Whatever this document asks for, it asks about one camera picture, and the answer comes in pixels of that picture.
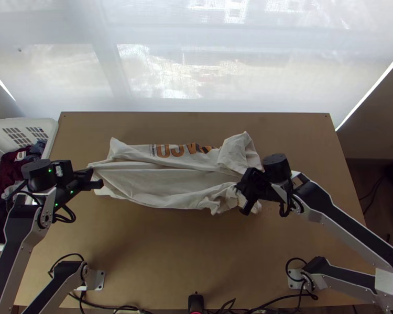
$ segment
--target white laundry basket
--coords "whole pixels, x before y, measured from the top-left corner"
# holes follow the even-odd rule
[[[47,140],[42,158],[48,158],[57,130],[58,122],[51,118],[15,118],[0,120],[0,159],[4,153],[33,145],[37,140]]]

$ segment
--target black cable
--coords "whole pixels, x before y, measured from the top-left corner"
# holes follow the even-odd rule
[[[381,177],[376,181],[376,183],[375,183],[375,184],[373,185],[373,187],[371,188],[371,191],[370,191],[367,195],[365,195],[364,197],[361,197],[361,198],[359,199],[359,200],[363,200],[363,199],[369,197],[371,194],[373,195],[373,196],[371,197],[370,203],[367,205],[367,207],[366,207],[365,210],[363,211],[363,215],[365,215],[365,213],[367,213],[368,210],[369,210],[369,209],[371,208],[371,206],[373,205],[374,200],[375,200],[376,195],[377,195],[378,188],[379,188],[380,185],[383,183],[383,181],[384,181],[385,178],[386,178],[386,174],[384,174],[383,176],[381,176]]]
[[[122,306],[120,306],[120,307],[107,306],[107,305],[99,305],[99,304],[95,304],[95,303],[92,303],[92,302],[90,302],[90,301],[85,300],[84,297],[83,297],[83,299],[80,299],[80,297],[78,297],[78,296],[76,296],[76,295],[74,295],[74,294],[72,294],[72,293],[68,293],[68,295],[69,295],[70,297],[72,297],[73,299],[75,299],[75,300],[77,300],[77,301],[80,301],[80,300],[81,300],[81,303],[86,304],[86,305],[88,305],[88,306],[90,306],[90,307],[93,307],[93,308],[96,308],[96,309],[102,309],[102,310],[115,310],[115,311],[117,311],[117,310],[129,310],[129,311],[140,311],[140,312],[143,312],[144,314],[152,314],[152,313],[151,313],[150,311],[148,311],[148,310],[139,309],[139,308],[137,308],[137,307],[135,307],[135,306],[132,306],[132,305],[122,305]]]
[[[304,285],[305,285],[306,281],[303,281],[303,283],[301,284],[301,288],[300,288],[300,294],[299,294],[299,298],[298,298],[298,303],[297,303],[297,307],[295,308],[295,310],[293,312],[291,312],[291,314],[296,314],[299,310],[300,310],[300,305],[301,305],[301,295],[303,294],[303,289],[304,289]]]
[[[26,191],[18,191],[19,194],[26,194],[28,195],[31,199],[33,199],[38,205],[42,205],[41,202],[37,199],[35,195],[33,195],[31,192],[26,192]]]
[[[82,312],[82,314],[85,314],[84,310],[83,310],[83,305],[82,305],[83,298],[84,298],[85,294],[86,294],[86,291],[82,291],[81,294],[80,294],[80,300],[79,300],[79,308],[80,308],[80,312]]]
[[[283,297],[276,298],[276,299],[274,299],[274,300],[272,300],[270,302],[267,302],[265,304],[262,304],[261,306],[258,306],[257,308],[250,309],[245,314],[252,314],[255,311],[263,310],[267,306],[270,306],[271,304],[274,304],[274,303],[276,303],[278,301],[285,300],[285,299],[290,299],[290,298],[299,298],[300,296],[301,297],[311,297],[315,301],[318,300],[318,296],[313,294],[313,293],[303,293],[303,294],[299,294],[298,293],[298,294],[295,294],[295,295],[286,295],[286,296],[283,296]]]
[[[227,311],[231,311],[231,309],[232,309],[232,307],[233,307],[233,305],[234,305],[234,302],[236,302],[236,298],[231,299],[230,301],[227,301],[226,303],[224,303],[224,304],[221,306],[220,309],[217,310],[217,312],[215,312],[215,314],[223,314],[224,308],[225,308],[227,305],[229,305],[229,304],[230,304],[230,306],[229,306],[226,310],[227,310]]]
[[[279,215],[281,217],[287,217],[290,214],[290,212],[291,212],[293,191],[294,191],[294,187],[292,185],[291,174],[290,174],[290,176],[288,178],[287,188],[286,188],[286,192],[287,192],[287,210],[284,211],[284,202],[280,202],[280,204],[279,204]]]
[[[66,258],[68,258],[68,257],[70,257],[70,256],[78,256],[78,257],[82,260],[82,262],[84,262],[83,256],[82,256],[81,254],[79,254],[79,253],[70,253],[70,254],[64,255],[63,257],[60,257],[60,258],[51,266],[51,268],[50,268],[49,271],[48,271],[48,275],[52,278],[52,272],[54,271],[54,267],[55,267],[59,262],[61,262],[62,260],[66,259]]]
[[[304,278],[301,278],[301,279],[294,279],[293,277],[290,276],[290,272],[288,271],[288,266],[290,265],[290,263],[291,263],[292,261],[301,261],[301,262],[303,262],[305,265],[307,265],[307,262],[306,262],[305,260],[299,258],[299,257],[293,257],[292,259],[289,259],[289,260],[287,261],[287,263],[285,264],[285,273],[287,274],[287,277],[290,278],[292,281],[299,282],[299,283],[302,282],[302,281],[305,281]]]
[[[385,177],[386,177],[385,174],[384,174],[383,176],[381,176],[381,177],[376,181],[376,183],[374,183],[374,185],[373,185],[373,187],[371,188],[370,192],[368,192],[367,195],[361,197],[359,200],[363,200],[363,199],[367,198],[368,196],[370,196],[370,195],[373,193],[373,191],[379,186],[380,181],[381,181],[381,180],[384,180]]]
[[[28,180],[24,180],[8,197],[6,197],[6,211],[9,212],[13,205],[13,196],[28,184]]]
[[[63,223],[73,223],[76,221],[76,215],[74,211],[72,211],[68,206],[62,205],[61,208],[70,216],[70,218],[67,218],[66,216],[60,215],[60,214],[55,214],[54,212],[54,218],[53,218],[53,223],[56,221],[61,221]]]

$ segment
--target floor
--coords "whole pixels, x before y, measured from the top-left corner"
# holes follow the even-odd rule
[[[352,180],[359,197],[366,195],[373,184],[382,176],[382,166],[379,164],[369,164],[359,161],[348,161]],[[369,198],[361,202],[363,211],[369,203]],[[373,205],[365,215],[367,226],[383,239],[388,239],[393,245],[393,186],[387,181],[383,181],[376,195]],[[87,314],[112,313],[105,310],[85,310]],[[283,309],[291,313],[293,309]],[[167,314],[172,311],[154,311],[155,314]],[[186,311],[174,311],[177,314],[185,314]],[[301,308],[304,314],[382,314],[383,312],[373,305],[336,306],[321,308]],[[60,309],[58,314],[77,314],[79,309]]]

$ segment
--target metal bracket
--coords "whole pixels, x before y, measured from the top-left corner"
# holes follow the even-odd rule
[[[288,269],[288,274],[294,279],[303,279],[303,276],[301,275],[301,270]],[[303,284],[303,282],[294,281],[288,276],[287,276],[287,280],[288,280],[288,287],[290,289],[294,289],[294,290],[301,289],[301,285]],[[310,287],[310,282],[307,281],[304,285],[304,289],[307,289],[309,287]]]
[[[85,284],[75,289],[75,291],[86,291],[86,290],[100,291],[103,289],[104,282],[105,282],[104,271],[87,270],[87,274],[85,275]]]

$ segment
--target orange letter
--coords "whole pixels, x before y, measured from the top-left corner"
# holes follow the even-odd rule
[[[170,156],[169,144],[165,144],[165,154],[161,153],[161,145],[156,145],[157,157],[167,158]]]
[[[172,155],[175,157],[181,157],[184,153],[183,145],[178,145],[179,152],[176,151],[174,148],[172,148],[170,151],[172,152]]]
[[[200,146],[197,143],[187,144],[187,147],[191,155],[195,154],[196,152],[201,152]]]

